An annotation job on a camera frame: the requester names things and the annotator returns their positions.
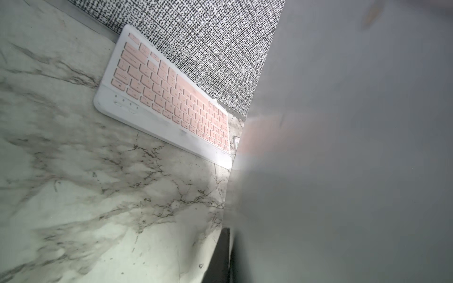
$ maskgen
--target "pink key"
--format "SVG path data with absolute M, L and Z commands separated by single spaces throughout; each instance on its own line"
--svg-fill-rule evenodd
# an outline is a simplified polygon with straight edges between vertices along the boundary
M 169 103 L 171 102 L 172 96 L 170 95 L 169 92 L 164 91 L 164 93 L 162 94 L 162 97 Z
M 176 117 L 178 117 L 179 119 L 182 119 L 182 118 L 183 118 L 183 112 L 182 112 L 180 109 L 178 109 L 178 108 L 175 108 L 175 109 L 174 109 L 174 115 L 175 115 Z
M 189 125 L 189 131 L 191 131 L 192 133 L 196 133 L 197 129 Z
M 135 68 L 140 67 L 140 62 L 126 50 L 123 50 L 123 53 L 121 53 L 121 58 L 123 58 L 126 62 L 128 62 Z
M 153 62 L 149 61 L 148 60 L 148 64 L 146 64 L 146 66 L 153 72 L 157 73 L 157 66 L 154 65 Z
M 146 47 L 146 45 L 144 45 L 143 43 L 140 43 L 139 51 L 142 52 L 143 55 L 145 55 L 146 57 L 148 57 L 149 53 L 151 52 L 151 50 L 148 47 Z
M 140 43 L 139 39 L 136 38 L 135 35 L 129 33 L 129 37 L 130 37 L 130 39 L 132 39 L 136 44 L 139 44 L 139 43 Z
M 147 89 L 146 87 L 143 90 L 143 95 L 151 101 L 153 101 L 154 96 L 156 96 L 156 94 L 153 91 L 151 91 L 150 89 Z
M 162 96 L 162 93 L 164 92 L 164 90 L 155 83 L 153 84 L 152 90 L 160 96 Z
M 159 105 L 160 107 L 163 107 L 165 105 L 164 99 L 160 96 L 155 96 L 154 102 L 156 102 L 156 104 Z
M 141 73 L 139 72 L 139 70 L 132 66 L 129 67 L 129 70 L 127 71 L 127 73 L 136 80 L 140 80 L 140 78 L 141 78 Z
M 184 113 L 187 113 L 188 110 L 189 110 L 189 107 L 187 107 L 187 105 L 181 103 L 181 111 Z
M 129 63 L 126 62 L 126 60 L 124 60 L 122 58 L 118 62 L 118 68 L 120 68 L 123 71 L 127 71 L 127 68 L 129 68 L 129 66 L 130 66 Z
M 167 83 L 169 83 L 169 85 L 171 85 L 172 87 L 176 85 L 176 81 L 172 79 L 170 76 L 167 77 Z
M 170 85 L 164 81 L 160 84 L 160 86 L 165 89 L 166 91 L 170 91 Z
M 183 121 L 186 123 L 190 124 L 190 117 L 186 113 L 183 113 Z
M 198 122 L 194 118 L 191 118 L 190 119 L 190 125 L 192 125 L 192 126 L 194 126 L 196 128 L 198 126 Z
M 158 77 L 156 73 L 151 73 L 151 80 L 153 80 L 158 85 L 160 85 L 160 83 L 162 82 L 162 79 Z
M 130 87 L 127 88 L 126 93 L 135 99 L 138 99 L 140 97 L 140 93 L 134 91 Z
M 153 87 L 153 82 L 148 77 L 142 76 L 142 79 L 140 80 L 140 82 L 142 84 L 144 84 L 145 87 L 147 87 L 147 88 Z
M 132 79 L 130 82 L 130 87 L 132 87 L 136 92 L 142 93 L 143 89 L 145 88 L 139 81 Z
M 149 68 L 147 68 L 145 65 L 140 64 L 139 70 L 140 70 L 140 72 L 142 72 L 142 74 L 144 74 L 145 76 L 147 76 L 147 77 L 150 77 L 150 76 L 151 76 L 151 70 L 150 70 Z
M 165 73 L 168 73 L 169 71 L 169 66 L 164 61 L 160 61 L 159 68 L 161 68 Z
M 181 123 L 181 119 L 179 119 L 179 118 L 176 117 L 176 116 L 173 116 L 172 120 L 173 120 L 173 122 L 175 122 L 176 124 Z
M 172 68 L 169 69 L 169 76 L 174 80 L 176 79 L 176 72 Z
M 181 107 L 181 102 L 176 97 L 173 97 L 171 103 L 178 109 Z
M 118 69 L 116 68 L 115 70 L 115 73 L 113 74 L 113 76 L 115 77 L 115 79 L 125 83 L 125 84 L 129 84 L 130 82 L 130 76 L 123 70 L 121 69 Z
M 171 117 L 173 116 L 169 111 L 166 111 L 165 109 L 164 109 L 163 115 L 169 119 L 171 119 Z
M 187 124 L 187 123 L 184 122 L 184 121 L 181 121 L 181 126 L 183 126 L 183 127 L 186 128 L 186 129 L 189 128 L 189 124 Z
M 163 78 L 164 81 L 167 80 L 167 73 L 165 73 L 164 71 L 162 71 L 161 68 L 159 68 L 159 70 L 157 70 L 157 74 L 159 77 Z
M 152 57 L 154 60 L 156 60 L 157 62 L 160 61 L 159 57 L 157 57 L 156 53 L 154 53 L 154 52 L 151 52 L 151 57 Z
M 130 54 L 132 54 L 135 58 L 137 58 L 143 64 L 146 64 L 148 61 L 147 56 L 143 55 L 142 52 L 138 51 L 135 47 L 126 42 L 124 45 L 124 49 L 127 50 Z
M 148 107 L 151 107 L 151 105 L 152 105 L 151 100 L 149 100 L 148 98 L 146 98 L 144 96 L 140 97 L 140 102 L 145 104 Z
M 111 83 L 113 86 L 117 87 L 120 91 L 124 91 L 126 89 L 126 85 L 117 79 L 112 79 Z
M 174 109 L 174 106 L 171 105 L 170 102 L 166 101 L 166 102 L 165 102 L 165 110 L 168 111 L 168 112 L 170 112 L 170 113 L 173 113 L 173 109 Z

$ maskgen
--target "black and white textured fabric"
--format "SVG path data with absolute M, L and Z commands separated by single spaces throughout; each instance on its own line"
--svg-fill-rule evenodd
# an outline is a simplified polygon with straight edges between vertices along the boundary
M 69 0 L 120 33 L 131 24 L 213 98 L 244 117 L 284 0 Z

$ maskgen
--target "pink keycap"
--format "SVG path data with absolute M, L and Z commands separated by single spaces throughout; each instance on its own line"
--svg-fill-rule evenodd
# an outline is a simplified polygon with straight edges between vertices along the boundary
M 138 61 L 134 56 L 132 56 L 132 54 L 130 54 L 126 50 L 123 50 L 123 53 L 121 53 L 121 58 L 123 58 L 126 62 L 128 62 L 135 68 L 140 67 L 140 61 Z
M 147 77 L 151 76 L 151 70 L 143 64 L 140 64 L 139 71 Z
M 145 88 L 144 85 L 134 79 L 132 79 L 132 81 L 130 82 L 130 87 L 132 87 L 138 93 L 142 93 L 143 89 Z
M 143 55 L 145 55 L 146 57 L 148 57 L 149 53 L 151 52 L 151 50 L 148 47 L 146 47 L 146 45 L 144 45 L 143 43 L 140 43 L 139 51 L 142 52 Z
M 148 60 L 148 64 L 146 64 L 146 66 L 153 72 L 157 73 L 157 66 Z
M 121 70 L 123 71 L 127 71 L 127 69 L 129 68 L 129 63 L 126 62 L 126 60 L 124 59 L 120 59 L 120 61 L 118 62 L 118 68 L 120 68 Z
M 160 84 L 160 86 L 165 89 L 166 91 L 170 91 L 170 85 L 164 81 Z
M 169 66 L 164 61 L 160 61 L 159 68 L 162 69 L 162 71 L 164 71 L 165 73 L 168 73 L 169 71 Z
M 172 68 L 169 69 L 169 76 L 174 80 L 176 79 L 176 72 Z
M 119 80 L 122 83 L 129 84 L 130 76 L 123 70 L 116 68 L 115 73 L 113 74 L 115 79 Z
M 127 73 L 136 80 L 140 80 L 140 78 L 141 78 L 141 73 L 139 72 L 139 70 L 132 66 L 129 67 L 129 70 L 127 71 Z
M 161 68 L 159 68 L 159 70 L 157 70 L 157 74 L 159 77 L 161 77 L 164 81 L 167 80 L 167 73 L 165 73 L 164 71 L 162 71 Z
M 134 91 L 130 87 L 127 88 L 126 93 L 135 99 L 138 99 L 140 97 L 140 93 Z
M 178 117 L 179 119 L 182 119 L 183 118 L 183 112 L 181 111 L 181 109 L 179 108 L 175 108 L 174 109 L 174 115 L 176 117 Z
M 172 99 L 173 96 L 171 96 L 171 94 L 170 94 L 169 92 L 164 91 L 163 94 L 162 94 L 162 97 L 163 97 L 166 101 L 171 102 L 171 99 Z
M 143 64 L 146 64 L 146 62 L 148 61 L 147 59 L 148 56 L 143 55 L 142 52 L 138 51 L 137 48 L 130 45 L 129 42 L 126 42 L 126 44 L 124 45 L 124 49 L 127 50 L 130 54 L 132 54 Z
M 153 103 L 153 105 L 151 106 L 151 108 L 153 108 L 154 110 L 156 110 L 157 112 L 159 113 L 162 113 L 162 111 L 164 110 L 162 107 L 160 107 L 159 105 Z
M 174 106 L 170 102 L 166 101 L 165 102 L 165 110 L 170 112 L 170 113 L 173 113 L 173 109 L 174 109 Z
M 176 97 L 173 97 L 171 103 L 178 109 L 181 107 L 181 102 Z
M 173 122 L 175 122 L 176 124 L 181 123 L 181 119 L 179 119 L 179 118 L 176 117 L 176 116 L 173 116 L 172 120 L 173 120 Z
M 149 100 L 148 98 L 146 98 L 146 97 L 144 97 L 144 96 L 141 96 L 141 97 L 140 97 L 140 102 L 143 103 L 143 104 L 145 104 L 145 105 L 148 106 L 148 107 L 151 107 L 151 105 L 153 104 L 153 103 L 151 102 L 151 100 Z
M 151 80 L 157 83 L 160 86 L 160 83 L 162 82 L 162 79 L 157 76 L 156 73 L 151 73 Z
M 150 90 L 150 89 L 147 89 L 145 87 L 145 89 L 143 90 L 143 95 L 148 98 L 149 100 L 153 101 L 154 100 L 154 96 L 156 96 L 156 94 Z
M 181 121 L 181 126 L 183 126 L 184 128 L 188 129 L 189 128 L 189 124 L 184 122 L 184 121 Z
M 139 43 L 140 43 L 139 39 L 136 38 L 135 35 L 129 33 L 129 37 L 130 37 L 130 39 L 132 39 L 136 44 L 139 44 Z
M 154 52 L 151 52 L 151 57 L 152 57 L 154 60 L 156 60 L 157 62 L 160 61 L 159 57 L 158 57 L 158 56 L 156 55 L 156 53 L 154 53 Z
M 111 83 L 113 86 L 117 87 L 120 91 L 124 91 L 126 89 L 126 85 L 117 79 L 112 79 Z
M 183 113 L 183 121 L 186 123 L 190 124 L 190 117 L 186 113 Z
M 162 94 L 164 92 L 164 90 L 155 83 L 153 84 L 152 90 L 160 96 L 162 96 Z
M 159 105 L 160 107 L 164 107 L 165 106 L 165 101 L 160 96 L 155 96 L 154 102 L 156 102 L 156 104 Z
M 164 109 L 163 115 L 169 119 L 171 119 L 171 117 L 173 116 L 169 111 L 166 111 L 165 109 Z
M 142 76 L 140 82 L 145 85 L 147 88 L 152 88 L 153 87 L 153 82 L 151 81 L 150 78 Z

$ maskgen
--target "keyboard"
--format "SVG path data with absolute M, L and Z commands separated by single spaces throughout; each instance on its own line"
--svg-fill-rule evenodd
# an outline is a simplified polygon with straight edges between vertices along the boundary
M 227 112 L 126 25 L 94 97 L 101 113 L 231 169 Z

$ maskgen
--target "marble surface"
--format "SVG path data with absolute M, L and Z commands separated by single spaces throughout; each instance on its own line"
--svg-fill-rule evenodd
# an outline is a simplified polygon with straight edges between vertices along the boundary
M 199 282 L 229 171 L 95 110 L 114 43 L 0 6 L 0 283 Z

